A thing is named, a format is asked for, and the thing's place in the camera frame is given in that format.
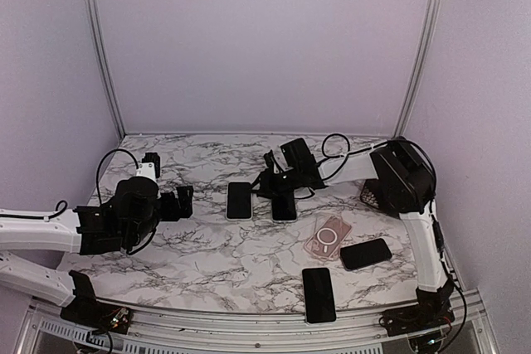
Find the pink phone case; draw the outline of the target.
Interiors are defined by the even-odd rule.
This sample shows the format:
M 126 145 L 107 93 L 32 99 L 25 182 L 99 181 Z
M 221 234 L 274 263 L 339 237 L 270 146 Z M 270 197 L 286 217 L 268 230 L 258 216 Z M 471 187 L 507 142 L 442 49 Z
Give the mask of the pink phone case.
M 314 228 L 313 234 L 304 243 L 304 250 L 321 261 L 336 259 L 351 230 L 352 225 L 341 216 L 330 216 Z

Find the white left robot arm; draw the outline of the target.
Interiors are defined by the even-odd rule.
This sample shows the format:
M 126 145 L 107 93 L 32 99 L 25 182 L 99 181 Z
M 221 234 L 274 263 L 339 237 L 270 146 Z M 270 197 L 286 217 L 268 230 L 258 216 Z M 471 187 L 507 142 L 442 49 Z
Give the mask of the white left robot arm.
M 81 256 L 121 252 L 135 255 L 149 245 L 162 221 L 192 215 L 193 189 L 161 192 L 148 177 L 119 182 L 115 194 L 99 206 L 69 208 L 63 201 L 52 214 L 1 214 L 1 284 L 60 307 L 71 304 L 88 325 L 105 317 L 90 278 L 61 272 L 16 256 L 17 250 L 51 250 Z

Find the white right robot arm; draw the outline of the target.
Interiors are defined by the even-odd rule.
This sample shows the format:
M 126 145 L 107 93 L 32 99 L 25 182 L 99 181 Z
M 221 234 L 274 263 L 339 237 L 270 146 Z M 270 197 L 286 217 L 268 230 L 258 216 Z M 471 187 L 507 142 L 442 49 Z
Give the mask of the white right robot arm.
M 436 171 L 426 153 L 404 137 L 392 138 L 358 150 L 327 154 L 318 160 L 303 138 L 280 148 L 287 163 L 276 165 L 273 153 L 251 184 L 257 196 L 274 199 L 300 188 L 311 191 L 346 182 L 363 181 L 377 208 L 406 228 L 417 266 L 417 299 L 411 320 L 429 327 L 443 314 L 442 301 L 454 285 L 445 259 L 445 243 L 436 219 Z

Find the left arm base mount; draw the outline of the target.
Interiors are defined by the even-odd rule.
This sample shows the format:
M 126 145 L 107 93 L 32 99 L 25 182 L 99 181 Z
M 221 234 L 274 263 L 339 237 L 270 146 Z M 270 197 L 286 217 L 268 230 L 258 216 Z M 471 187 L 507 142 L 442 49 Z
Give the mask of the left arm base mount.
M 99 301 L 87 275 L 74 270 L 68 274 L 73 279 L 74 298 L 61 309 L 61 319 L 92 327 L 99 332 L 116 332 L 125 335 L 129 330 L 132 310 Z

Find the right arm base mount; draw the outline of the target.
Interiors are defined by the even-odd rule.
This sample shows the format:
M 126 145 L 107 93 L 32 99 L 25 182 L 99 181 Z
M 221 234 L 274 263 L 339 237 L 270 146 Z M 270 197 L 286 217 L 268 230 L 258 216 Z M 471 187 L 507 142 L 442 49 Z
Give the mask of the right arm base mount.
M 417 304 L 385 310 L 378 323 L 389 337 L 450 325 L 455 320 L 450 303 L 454 287 L 448 279 L 436 292 L 417 289 Z

